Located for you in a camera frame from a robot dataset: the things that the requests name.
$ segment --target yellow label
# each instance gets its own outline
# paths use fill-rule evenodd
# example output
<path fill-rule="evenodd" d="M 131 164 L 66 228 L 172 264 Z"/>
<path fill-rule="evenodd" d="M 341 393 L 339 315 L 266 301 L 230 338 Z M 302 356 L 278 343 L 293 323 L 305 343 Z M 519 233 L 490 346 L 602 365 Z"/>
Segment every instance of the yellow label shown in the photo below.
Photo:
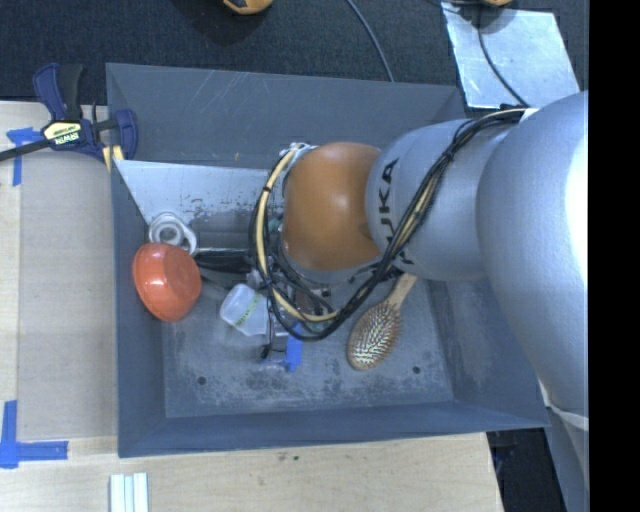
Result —
<path fill-rule="evenodd" d="M 44 130 L 43 134 L 47 140 L 55 139 L 56 143 L 58 143 L 57 140 L 60 139 L 61 140 L 60 143 L 63 143 L 62 140 L 65 140 L 65 139 L 67 140 L 78 139 L 79 136 L 76 135 L 75 137 L 73 137 L 73 134 L 77 134 L 80 130 L 82 130 L 80 123 L 60 122 L 60 123 L 53 123 L 52 125 L 48 126 Z"/>

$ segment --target clamp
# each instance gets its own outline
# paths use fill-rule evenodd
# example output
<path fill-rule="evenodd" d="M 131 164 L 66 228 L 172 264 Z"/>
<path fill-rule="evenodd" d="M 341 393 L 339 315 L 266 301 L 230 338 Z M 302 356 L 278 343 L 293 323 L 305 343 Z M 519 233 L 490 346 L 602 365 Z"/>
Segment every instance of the clamp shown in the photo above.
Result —
<path fill-rule="evenodd" d="M 122 109 L 112 119 L 97 122 L 83 118 L 78 105 L 78 82 L 84 71 L 81 64 L 48 64 L 33 76 L 38 101 L 51 114 L 51 121 L 40 130 L 42 139 L 0 152 L 0 162 L 44 148 L 75 151 L 105 162 L 109 148 L 100 140 L 100 132 L 118 128 L 119 146 L 126 159 L 133 158 L 138 145 L 138 130 L 133 111 Z"/>

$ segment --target wooden brush handle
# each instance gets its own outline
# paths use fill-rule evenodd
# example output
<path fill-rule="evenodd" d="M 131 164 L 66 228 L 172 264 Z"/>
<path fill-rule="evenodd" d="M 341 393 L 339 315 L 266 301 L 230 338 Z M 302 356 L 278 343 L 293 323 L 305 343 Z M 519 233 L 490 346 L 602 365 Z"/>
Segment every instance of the wooden brush handle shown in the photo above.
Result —
<path fill-rule="evenodd" d="M 402 301 L 404 301 L 407 294 L 411 291 L 411 288 L 413 288 L 413 285 L 415 284 L 417 279 L 418 276 L 416 275 L 402 274 L 398 278 L 398 282 L 396 282 L 393 290 L 386 298 L 386 302 L 393 306 L 396 306 L 399 309 Z"/>

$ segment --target hair brush bristles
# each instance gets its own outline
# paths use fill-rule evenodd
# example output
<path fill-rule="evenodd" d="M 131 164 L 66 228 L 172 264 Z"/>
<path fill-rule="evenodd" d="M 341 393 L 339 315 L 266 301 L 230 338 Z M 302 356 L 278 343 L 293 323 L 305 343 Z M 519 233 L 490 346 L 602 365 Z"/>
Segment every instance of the hair brush bristles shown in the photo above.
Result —
<path fill-rule="evenodd" d="M 383 301 L 368 310 L 351 331 L 347 360 L 356 370 L 368 370 L 382 362 L 400 334 L 400 312 Z"/>

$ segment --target gray surface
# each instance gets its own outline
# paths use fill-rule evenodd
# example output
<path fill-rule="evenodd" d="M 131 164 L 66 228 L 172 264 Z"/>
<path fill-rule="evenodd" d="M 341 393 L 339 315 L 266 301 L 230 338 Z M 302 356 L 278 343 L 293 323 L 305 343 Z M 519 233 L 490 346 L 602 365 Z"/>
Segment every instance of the gray surface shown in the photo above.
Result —
<path fill-rule="evenodd" d="M 497 108 L 501 103 L 517 103 L 487 63 L 474 24 L 450 12 L 455 9 L 452 5 L 445 5 L 467 105 Z M 490 21 L 491 16 L 486 14 L 484 19 Z M 580 91 L 553 14 L 503 9 L 480 30 L 500 74 L 532 107 L 543 107 Z"/>
<path fill-rule="evenodd" d="M 141 160 L 175 157 L 187 163 L 184 153 L 194 155 L 195 160 L 188 161 L 192 164 L 264 169 L 293 141 L 321 143 L 338 137 L 384 146 L 411 129 L 463 117 L 460 98 L 452 88 L 269 77 L 271 95 L 262 102 L 264 75 L 139 66 L 109 69 L 114 94 L 110 107 L 130 107 L 141 120 Z M 204 108 L 221 97 L 225 101 L 218 103 L 219 108 L 211 112 Z M 195 129 L 185 130 L 186 120 Z M 221 124 L 215 130 L 214 121 Z M 317 346 L 305 344 L 303 364 L 293 375 L 260 366 L 256 352 L 263 341 L 231 334 L 231 328 L 217 320 L 221 296 L 216 298 L 211 289 L 205 288 L 183 322 L 163 324 L 145 310 L 131 282 L 131 261 L 145 241 L 146 223 L 132 200 L 135 191 L 129 191 L 118 169 L 112 174 L 121 456 L 374 441 L 546 424 L 541 397 L 535 393 L 535 375 L 510 331 L 500 330 L 504 319 L 495 309 L 491 318 L 483 317 L 485 299 L 492 299 L 486 288 L 458 296 L 447 295 L 445 289 L 443 297 L 432 295 L 431 286 L 416 287 L 403 304 L 407 330 L 401 344 L 377 371 L 363 374 L 346 366 L 348 325 L 333 339 Z M 184 176 L 187 185 L 188 174 Z M 216 186 L 215 180 L 208 181 L 211 188 Z M 214 211 L 205 212 L 210 213 L 209 222 L 200 236 L 222 216 L 216 205 L 211 206 Z M 376 293 L 372 300 L 384 296 L 385 289 Z M 458 308 L 455 315 L 449 314 L 451 301 Z M 477 341 L 468 329 L 457 328 L 471 325 L 464 323 L 468 308 L 471 323 L 480 319 L 484 329 L 482 346 L 488 353 L 479 368 L 484 379 L 470 377 L 477 377 L 475 359 L 461 356 L 473 353 L 470 348 Z M 468 344 L 469 350 L 460 344 Z M 199 384 L 199 377 L 206 384 Z"/>
<path fill-rule="evenodd" d="M 384 147 L 464 117 L 454 87 L 108 64 L 109 107 L 131 108 L 136 160 L 270 169 L 291 142 Z"/>
<path fill-rule="evenodd" d="M 348 408 L 453 399 L 446 361 L 431 315 L 426 282 L 419 281 L 403 303 L 402 334 L 377 368 L 349 366 L 351 327 L 389 292 L 379 286 L 362 309 L 325 340 L 305 343 L 294 373 L 260 363 L 264 336 L 246 337 L 218 315 L 220 296 L 205 290 L 191 315 L 165 324 L 163 347 L 167 416 L 246 414 L 295 409 Z M 340 305 L 354 286 L 334 294 Z M 204 377 L 206 384 L 199 384 Z"/>
<path fill-rule="evenodd" d="M 116 165 L 147 224 L 169 212 L 196 232 L 200 248 L 248 246 L 250 212 L 267 170 L 135 160 Z M 269 215 L 282 212 L 281 185 L 279 179 Z"/>

